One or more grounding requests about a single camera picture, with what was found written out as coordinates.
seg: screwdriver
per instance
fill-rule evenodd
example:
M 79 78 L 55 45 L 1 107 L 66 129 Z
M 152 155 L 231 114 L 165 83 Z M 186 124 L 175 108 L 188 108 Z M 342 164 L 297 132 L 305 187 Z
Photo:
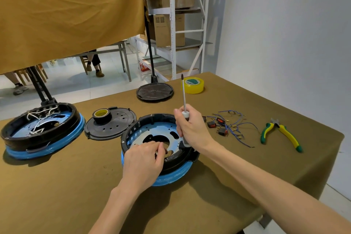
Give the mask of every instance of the screwdriver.
M 183 116 L 187 121 L 189 121 L 190 113 L 186 110 L 186 101 L 185 101 L 185 90 L 184 90 L 184 76 L 182 74 L 182 88 L 183 88 L 183 103 L 184 103 L 184 111 L 182 111 Z M 185 137 L 183 136 L 183 144 L 185 147 L 190 147 L 190 144 L 186 141 Z

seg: pliers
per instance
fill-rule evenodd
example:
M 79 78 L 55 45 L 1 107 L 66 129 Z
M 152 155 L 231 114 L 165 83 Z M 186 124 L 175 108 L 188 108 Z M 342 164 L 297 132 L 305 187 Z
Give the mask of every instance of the pliers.
M 274 120 L 271 118 L 271 122 L 266 124 L 266 128 L 262 131 L 261 143 L 266 143 L 266 134 L 272 130 L 274 127 L 277 127 L 281 133 L 283 133 L 294 145 L 297 152 L 302 152 L 302 147 L 295 137 L 287 131 L 286 126 L 281 125 L 279 120 Z

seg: blue rubber ring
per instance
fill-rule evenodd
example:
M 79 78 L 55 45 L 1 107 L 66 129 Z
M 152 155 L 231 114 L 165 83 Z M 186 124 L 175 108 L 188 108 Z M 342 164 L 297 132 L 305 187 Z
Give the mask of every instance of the blue rubber ring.
M 122 166 L 124 165 L 124 155 L 123 152 L 121 151 L 121 161 L 122 161 Z M 183 177 L 191 168 L 191 165 L 193 162 L 185 162 L 184 165 L 182 165 L 180 168 L 177 170 L 166 174 L 166 175 L 160 175 L 157 177 L 156 181 L 152 186 L 164 186 L 170 183 L 173 183 Z
M 63 139 L 60 139 L 55 143 L 48 145 L 48 147 L 46 147 L 45 149 L 38 152 L 28 153 L 27 151 L 13 151 L 9 146 L 6 145 L 6 152 L 9 154 L 9 156 L 17 160 L 28 160 L 28 159 L 46 156 L 64 148 L 66 145 L 71 143 L 83 132 L 84 125 L 85 125 L 85 118 L 81 115 L 81 113 L 79 114 L 80 114 L 80 122 L 78 126 L 66 137 L 64 137 Z

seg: mustard yellow cloth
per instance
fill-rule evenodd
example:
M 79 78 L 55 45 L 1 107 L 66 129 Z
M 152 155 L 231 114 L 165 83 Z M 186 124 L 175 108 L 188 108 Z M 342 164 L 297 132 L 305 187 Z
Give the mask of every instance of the mustard yellow cloth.
M 142 33 L 144 0 L 0 0 L 0 74 Z

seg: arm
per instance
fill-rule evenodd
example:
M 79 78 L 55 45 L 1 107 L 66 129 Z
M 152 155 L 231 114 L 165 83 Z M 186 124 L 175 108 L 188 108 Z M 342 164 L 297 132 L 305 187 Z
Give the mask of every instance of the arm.
M 89 234 L 119 233 L 138 196 L 156 181 L 165 153 L 163 143 L 153 141 L 134 145 L 125 153 L 123 178 L 111 191 L 103 212 Z
M 174 111 L 179 136 L 184 135 L 193 148 L 230 173 L 286 233 L 350 233 L 351 223 L 335 211 L 215 142 L 201 114 L 188 104 L 186 107 L 189 122 L 182 116 L 182 108 Z

